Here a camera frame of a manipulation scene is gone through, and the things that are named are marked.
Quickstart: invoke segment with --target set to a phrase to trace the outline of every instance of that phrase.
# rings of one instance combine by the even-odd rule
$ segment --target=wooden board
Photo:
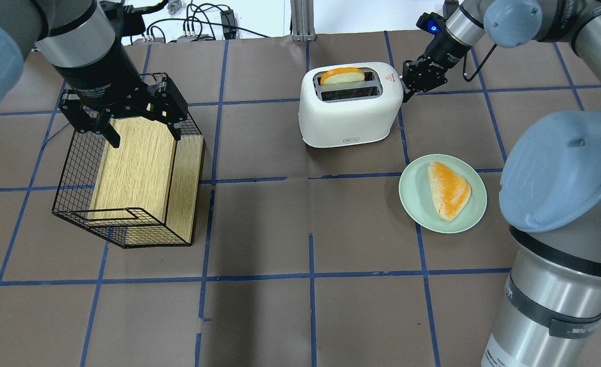
[[[164,221],[176,140],[167,126],[149,119],[112,124],[121,142],[119,148],[105,144],[90,209],[142,207]],[[126,211],[88,214],[88,219],[127,217]]]
[[[121,143],[117,149],[105,144],[90,210],[142,207],[191,243],[203,136],[183,136],[176,142],[164,124],[144,118],[114,120],[112,124]],[[113,225],[121,218],[132,216],[123,209],[89,212],[88,219],[95,221],[88,224]],[[122,223],[139,224],[133,220]],[[145,228],[129,228],[126,242],[139,243],[147,235]]]
[[[180,138],[172,175],[172,190],[167,209],[167,227],[187,242],[192,242],[194,206],[201,174],[203,136]]]

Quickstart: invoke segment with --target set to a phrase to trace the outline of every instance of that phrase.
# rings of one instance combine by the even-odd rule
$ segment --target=bread slice
[[[336,69],[328,70],[325,74],[321,75],[319,84],[326,86],[328,84],[341,84],[351,82],[363,82],[364,72],[356,67],[338,67]]]
[[[427,172],[436,212],[441,219],[452,221],[466,206],[471,194],[470,185],[465,178],[440,162],[430,163]]]

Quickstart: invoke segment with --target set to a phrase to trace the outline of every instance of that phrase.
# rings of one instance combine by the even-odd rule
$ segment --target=blue light
[[[440,32],[439,26],[434,19],[429,19],[427,21],[427,31],[433,35],[436,35],[438,32]]]

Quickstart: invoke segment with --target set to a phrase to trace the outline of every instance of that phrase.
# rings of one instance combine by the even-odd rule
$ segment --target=toast
[[[439,217],[452,221],[470,198],[471,188],[466,179],[452,172],[443,163],[434,161],[428,167],[431,201]]]

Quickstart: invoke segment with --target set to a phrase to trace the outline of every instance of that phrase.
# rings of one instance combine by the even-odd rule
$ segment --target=connector
[[[221,23],[224,25],[224,39],[238,39],[237,18],[233,10],[221,11]]]

